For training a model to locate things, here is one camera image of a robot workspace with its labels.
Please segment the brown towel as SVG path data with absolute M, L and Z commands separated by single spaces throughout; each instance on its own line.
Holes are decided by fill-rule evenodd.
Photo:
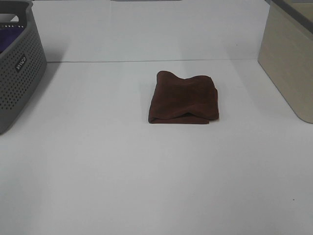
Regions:
M 211 77 L 179 78 L 159 71 L 151 100 L 151 124 L 208 124 L 219 119 L 218 91 Z

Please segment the grey perforated laundry basket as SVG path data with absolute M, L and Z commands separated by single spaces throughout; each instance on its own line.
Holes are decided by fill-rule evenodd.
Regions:
M 1 22 L 0 34 L 16 34 L 0 53 L 0 132 L 18 118 L 41 81 L 47 61 L 29 0 L 2 0 L 0 12 L 18 17 Z

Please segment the purple cloth in basket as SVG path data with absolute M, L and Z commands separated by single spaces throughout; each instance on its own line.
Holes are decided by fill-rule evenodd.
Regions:
M 4 52 L 23 32 L 23 28 L 4 28 L 0 30 L 0 52 Z

